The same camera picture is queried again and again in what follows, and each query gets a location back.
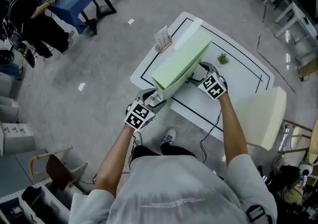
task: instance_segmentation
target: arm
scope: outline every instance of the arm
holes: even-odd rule
[[[50,0],[50,1],[43,3],[42,5],[38,6],[36,8],[35,12],[33,13],[33,15],[31,16],[31,19],[36,18],[37,16],[42,14],[49,6],[51,6],[53,4],[54,4],[54,1]]]
[[[95,189],[106,190],[116,197],[117,186],[134,129],[125,124],[116,142],[103,160],[97,173]]]
[[[219,101],[223,117],[224,150],[227,165],[229,166],[232,159],[240,154],[248,154],[248,151],[243,130],[232,107],[228,93],[221,95]]]
[[[228,170],[224,181],[235,192],[245,212],[251,206],[261,206],[276,223],[277,208],[252,159],[248,155],[243,130],[232,107],[228,93],[219,98],[223,115],[224,150]]]

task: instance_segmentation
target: light green box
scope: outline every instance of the light green box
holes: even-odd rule
[[[152,74],[153,80],[164,90],[178,81],[209,46],[212,36],[203,31],[195,32]]]
[[[171,98],[187,78],[191,77],[211,41],[212,36],[209,33],[198,30],[152,74],[161,100]]]

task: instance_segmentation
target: sneaker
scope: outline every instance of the sneaker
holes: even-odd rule
[[[68,39],[72,38],[72,37],[73,37],[73,35],[74,35],[74,31],[70,31],[70,32],[69,32]]]
[[[66,50],[64,52],[62,52],[62,54],[64,55],[66,53],[66,51],[71,47],[71,45],[73,44],[73,39],[68,39],[68,47],[66,48]]]
[[[137,147],[137,146],[142,146],[143,145],[143,139],[141,137],[140,132],[138,132],[138,131],[135,132],[133,134],[133,137],[134,137],[134,145],[133,145],[134,148]]]
[[[177,132],[175,131],[175,129],[173,128],[168,129],[162,144],[168,143],[169,145],[172,145],[174,143],[176,134]]]

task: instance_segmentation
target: small potted plant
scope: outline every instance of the small potted plant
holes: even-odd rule
[[[230,59],[227,57],[226,53],[221,53],[218,56],[218,65],[220,67],[223,67],[224,65],[229,64],[229,62],[230,62]]]

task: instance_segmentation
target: blue table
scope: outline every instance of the blue table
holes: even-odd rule
[[[95,0],[59,0],[59,2],[51,6],[49,10],[52,11],[59,19],[65,21],[70,25],[73,25],[77,29],[79,34],[82,34],[87,26],[89,26],[92,31],[97,34],[96,19],[94,18],[89,20],[83,10],[91,2],[94,2],[94,4],[96,5],[97,18],[101,18],[117,12],[109,0],[104,1],[109,7],[109,9],[107,10],[100,7]],[[79,19],[79,13],[83,15],[86,22],[82,22]]]

